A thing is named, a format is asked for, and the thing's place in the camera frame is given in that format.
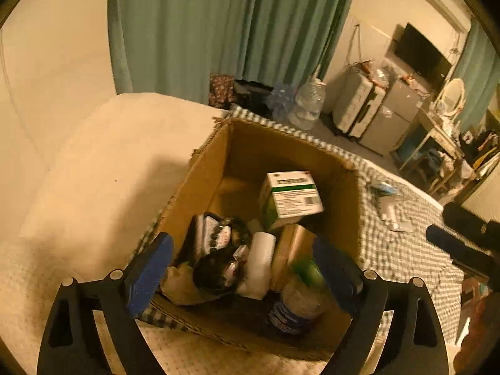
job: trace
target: television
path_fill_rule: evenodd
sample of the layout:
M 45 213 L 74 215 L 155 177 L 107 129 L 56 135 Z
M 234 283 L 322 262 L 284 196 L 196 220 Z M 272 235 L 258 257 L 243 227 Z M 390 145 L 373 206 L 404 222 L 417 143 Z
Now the television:
M 436 46 L 410 23 L 404 29 L 394 54 L 423 77 L 434 90 L 440 91 L 451 63 Z

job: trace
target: gingham fabric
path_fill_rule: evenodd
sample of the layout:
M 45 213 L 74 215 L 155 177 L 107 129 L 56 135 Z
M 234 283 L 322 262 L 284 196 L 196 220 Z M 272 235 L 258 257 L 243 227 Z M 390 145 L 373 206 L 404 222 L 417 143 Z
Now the gingham fabric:
M 363 270 L 373 269 L 382 278 L 396 282 L 407 283 L 412 277 L 422 278 L 436 307 L 444 340 L 447 343 L 454 342 L 460 316 L 463 272 L 452 265 L 445 252 L 426 240 L 425 232 L 430 224 L 443 227 L 441 211 L 434 204 L 419 195 L 409 183 L 394 180 L 392 174 L 374 168 L 365 159 L 307 133 L 270 121 L 239 106 L 234 106 L 226 117 L 242 118 L 266 128 L 278 129 L 351 161 L 359 175 L 359 267 Z M 411 222 L 414 232 L 388 230 L 378 216 L 377 199 L 369 188 L 373 179 L 386 181 L 402 193 L 405 200 L 396 204 L 396 216 L 398 221 Z M 134 255 L 153 240 L 158 218 L 159 215 L 139 241 Z M 151 306 L 139 318 L 158 327 L 182 327 Z M 391 319 L 392 312 L 385 312 L 378 330 L 378 339 L 385 339 L 387 336 Z

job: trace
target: curtain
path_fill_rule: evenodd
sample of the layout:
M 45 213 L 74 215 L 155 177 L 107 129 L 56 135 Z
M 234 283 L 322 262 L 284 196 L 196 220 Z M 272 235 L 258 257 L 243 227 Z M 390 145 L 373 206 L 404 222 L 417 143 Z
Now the curtain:
M 211 73 L 298 86 L 326 73 L 351 0 L 108 0 L 117 93 L 208 102 Z
M 453 77 L 461 78 L 466 87 L 466 103 L 457 117 L 462 121 L 460 129 L 465 132 L 471 126 L 479 125 L 500 82 L 500 59 L 476 19 L 472 20 L 471 31 Z

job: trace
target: green stripe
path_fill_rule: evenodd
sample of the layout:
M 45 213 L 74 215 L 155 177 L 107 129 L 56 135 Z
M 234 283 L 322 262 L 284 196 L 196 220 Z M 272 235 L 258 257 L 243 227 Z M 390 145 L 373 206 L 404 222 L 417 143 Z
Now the green stripe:
M 271 192 L 275 193 L 277 191 L 304 190 L 304 189 L 316 189 L 316 186 L 314 186 L 313 184 L 299 184 L 297 186 L 281 186 L 272 188 Z

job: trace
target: open cardboard box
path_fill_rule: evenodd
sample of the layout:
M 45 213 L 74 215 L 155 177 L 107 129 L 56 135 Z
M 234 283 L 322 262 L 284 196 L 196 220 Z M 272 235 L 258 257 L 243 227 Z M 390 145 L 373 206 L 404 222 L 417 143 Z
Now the open cardboard box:
M 259 218 L 258 195 L 266 173 L 308 170 L 324 212 L 300 224 L 358 258 L 358 183 L 349 162 L 285 132 L 241 119 L 221 120 L 195 151 L 191 168 L 167 204 L 158 232 L 169 233 L 177 256 L 195 214 L 211 211 Z M 273 335 L 263 324 L 273 301 L 230 295 L 197 306 L 179 307 L 160 294 L 152 304 L 193 331 L 223 343 L 295 359 L 329 359 L 350 323 L 335 305 L 300 338 Z

